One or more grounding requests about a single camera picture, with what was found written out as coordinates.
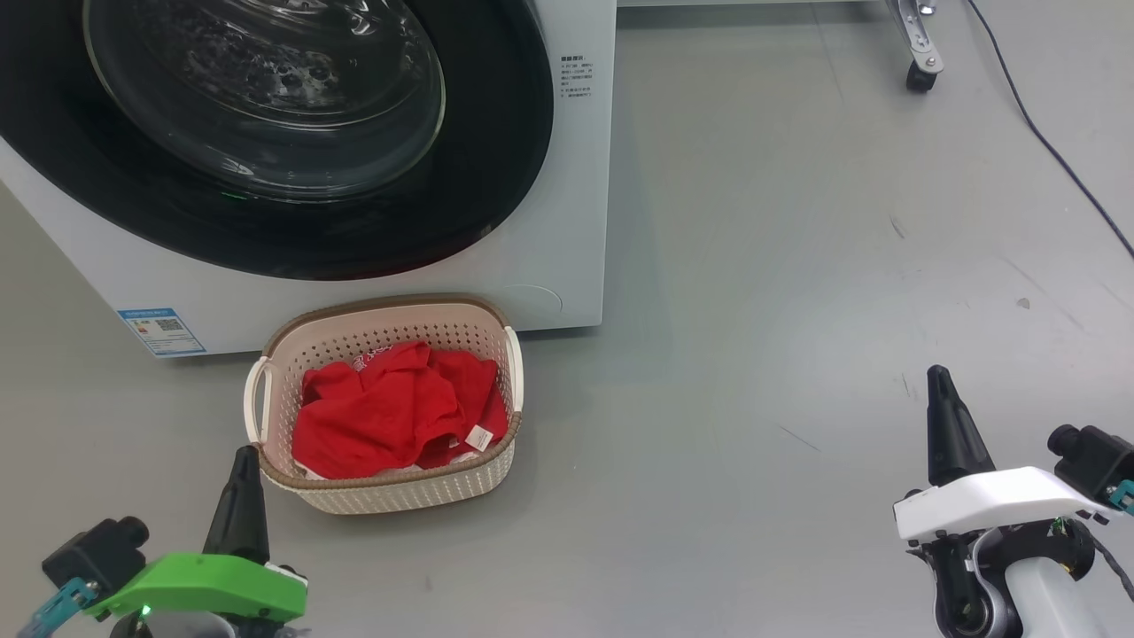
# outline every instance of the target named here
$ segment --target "caster wheel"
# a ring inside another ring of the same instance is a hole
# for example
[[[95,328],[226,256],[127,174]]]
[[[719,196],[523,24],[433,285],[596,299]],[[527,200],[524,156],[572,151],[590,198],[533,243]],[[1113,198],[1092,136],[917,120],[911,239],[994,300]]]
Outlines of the caster wheel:
[[[937,82],[937,74],[925,73],[917,67],[917,62],[909,62],[909,73],[906,74],[906,88],[915,93],[925,93],[933,87]]]

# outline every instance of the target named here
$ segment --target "basket rim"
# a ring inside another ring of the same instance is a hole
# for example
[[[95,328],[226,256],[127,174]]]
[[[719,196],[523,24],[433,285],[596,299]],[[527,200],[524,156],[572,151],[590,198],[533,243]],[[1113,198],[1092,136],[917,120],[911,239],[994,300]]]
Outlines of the basket rim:
[[[508,324],[508,317],[505,316],[503,312],[500,311],[496,305],[492,305],[483,298],[472,296],[472,295],[457,295],[457,294],[421,294],[421,295],[399,295],[382,298],[372,298],[365,300],[356,300],[352,303],[342,303],[338,305],[331,305],[320,309],[314,309],[304,314],[301,314],[293,318],[284,325],[279,331],[272,335],[272,339],[268,341],[268,346],[264,347],[263,357],[271,360],[272,355],[279,348],[280,343],[290,335],[293,332],[298,330],[301,326],[305,326],[313,322],[319,322],[321,318],[328,318],[331,316],[338,316],[341,314],[350,314],[354,312],[363,312],[367,309],[381,309],[386,307],[399,307],[406,305],[450,305],[454,303],[463,303],[467,305],[475,305],[482,309],[488,311],[493,317],[500,323],[501,329],[511,329]],[[505,450],[513,444],[516,439],[516,434],[519,432],[519,425],[523,420],[523,412],[519,410],[514,410],[511,416],[508,418],[508,432],[505,434],[500,443],[496,444],[481,454],[476,459],[469,459],[467,461],[462,461],[455,466],[443,466],[440,468],[433,468],[431,470],[422,470],[420,473],[401,474],[389,477],[367,477],[358,479],[329,479],[329,480],[318,480],[318,479],[299,479],[285,475],[282,471],[272,465],[271,460],[264,453],[264,444],[255,443],[254,445],[260,451],[260,469],[263,471],[268,478],[272,479],[280,486],[297,491],[297,492],[325,492],[325,491],[344,491],[344,490],[362,490],[370,487],[388,487],[395,485],[405,485],[411,483],[418,483],[423,480],[430,480],[441,477],[447,477],[450,475],[456,475],[467,470],[474,470],[481,468],[497,460]]]
[[[291,318],[291,321],[287,324],[284,324],[279,331],[276,331],[272,339],[268,340],[268,346],[264,347],[261,355],[271,359],[272,355],[276,354],[276,349],[279,348],[288,335],[302,326],[321,321],[321,318],[330,318],[331,316],[340,316],[342,314],[352,314],[354,312],[363,312],[367,309],[382,309],[386,307],[400,307],[406,305],[451,305],[455,303],[475,305],[485,309],[489,314],[496,317],[497,322],[500,322],[501,329],[511,329],[511,324],[508,323],[508,317],[505,316],[503,312],[501,312],[499,307],[477,296],[456,294],[399,295],[340,303],[338,305],[330,305],[301,314],[295,318]]]

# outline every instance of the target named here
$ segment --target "laundry basket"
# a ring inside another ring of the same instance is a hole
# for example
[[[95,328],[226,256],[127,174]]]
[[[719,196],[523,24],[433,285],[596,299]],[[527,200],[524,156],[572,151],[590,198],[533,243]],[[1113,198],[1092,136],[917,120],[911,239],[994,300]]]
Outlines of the laundry basket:
[[[443,468],[352,480],[307,479],[291,459],[303,374],[411,341],[497,363],[497,386],[509,416],[503,440],[477,459]],[[244,422],[248,440],[260,448],[264,476],[331,514],[416,510],[491,492],[511,468],[523,408],[524,365],[516,333],[500,311],[468,297],[391,297],[304,314],[272,338],[244,389]]]

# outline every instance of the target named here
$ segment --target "cable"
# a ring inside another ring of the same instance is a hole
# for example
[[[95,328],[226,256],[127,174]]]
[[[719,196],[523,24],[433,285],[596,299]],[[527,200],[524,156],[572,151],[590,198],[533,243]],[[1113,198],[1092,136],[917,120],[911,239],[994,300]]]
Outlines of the cable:
[[[1091,543],[1094,545],[1094,548],[1098,550],[1100,554],[1102,554],[1102,560],[1107,561],[1107,567],[1109,567],[1118,577],[1118,580],[1122,581],[1123,589],[1126,590],[1126,595],[1131,597],[1132,602],[1134,602],[1134,582],[1131,582],[1131,577],[1126,576],[1126,570],[1124,570],[1123,567],[1118,564],[1118,560],[1115,559],[1115,555],[1110,553],[1110,550],[1107,550],[1107,546],[1103,545],[1102,542],[1098,539],[1098,537],[1091,534],[1091,530],[1088,529],[1085,525],[1076,520],[1069,520],[1069,522],[1072,527],[1075,528],[1075,531],[1077,534],[1084,535],[1091,539]]]
[[[1019,91],[1016,91],[1016,83],[1013,82],[1012,74],[1008,73],[1008,65],[1007,62],[1004,61],[1004,54],[1000,52],[1000,44],[996,41],[996,35],[992,34],[992,27],[989,26],[988,20],[984,19],[984,14],[982,14],[980,8],[976,7],[976,2],[974,0],[968,0],[968,6],[973,8],[973,12],[976,14],[976,17],[981,20],[981,24],[984,26],[984,31],[989,34],[989,41],[992,42],[992,49],[996,50],[996,57],[998,60],[1000,60],[1000,68],[1004,70],[1004,78],[1008,80],[1008,87],[1012,88],[1012,96],[1016,99],[1016,105],[1019,107],[1019,112],[1021,114],[1024,116],[1024,121],[1027,122],[1027,127],[1032,129],[1032,133],[1034,133],[1035,136],[1043,144],[1043,146],[1048,148],[1048,152],[1051,153],[1051,156],[1056,158],[1056,161],[1059,162],[1059,165],[1061,165],[1063,169],[1067,171],[1067,175],[1070,176],[1073,181],[1075,181],[1075,185],[1078,186],[1078,189],[1083,190],[1083,194],[1086,195],[1086,198],[1091,199],[1091,203],[1094,204],[1094,209],[1099,211],[1099,214],[1101,214],[1102,219],[1106,220],[1107,226],[1110,226],[1110,229],[1114,230],[1115,235],[1118,236],[1118,240],[1122,241],[1123,246],[1126,247],[1126,252],[1128,252],[1131,257],[1134,258],[1134,246],[1132,246],[1129,240],[1126,239],[1126,235],[1123,233],[1123,231],[1118,228],[1118,224],[1115,223],[1115,220],[1111,219],[1110,214],[1107,212],[1107,209],[1102,207],[1102,204],[1099,203],[1099,199],[1094,197],[1094,194],[1091,193],[1091,189],[1088,188],[1085,184],[1083,184],[1083,180],[1078,178],[1078,175],[1075,175],[1075,171],[1072,169],[1070,164],[1067,163],[1067,160],[1064,159],[1063,154],[1060,154],[1059,151],[1057,151],[1056,147],[1051,145],[1051,142],[1048,142],[1048,138],[1044,137],[1042,133],[1040,133],[1039,127],[1036,127],[1035,122],[1032,121],[1032,116],[1027,114],[1027,109],[1024,108],[1024,101],[1019,99]]]

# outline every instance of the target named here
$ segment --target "clothing tag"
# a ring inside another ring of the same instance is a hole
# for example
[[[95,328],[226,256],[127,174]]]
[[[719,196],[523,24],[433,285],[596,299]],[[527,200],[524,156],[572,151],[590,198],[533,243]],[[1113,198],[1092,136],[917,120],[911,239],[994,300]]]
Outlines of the clothing tag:
[[[382,348],[370,350],[364,355],[355,357],[354,363],[350,364],[350,367],[354,368],[355,373],[362,373],[363,369],[365,369],[366,366],[369,366],[370,363],[373,361],[375,357],[392,349],[393,349],[392,346],[383,346]]]
[[[479,452],[484,452],[489,449],[489,444],[492,443],[492,433],[480,426],[473,426],[473,432],[468,433],[465,443],[472,445]]]

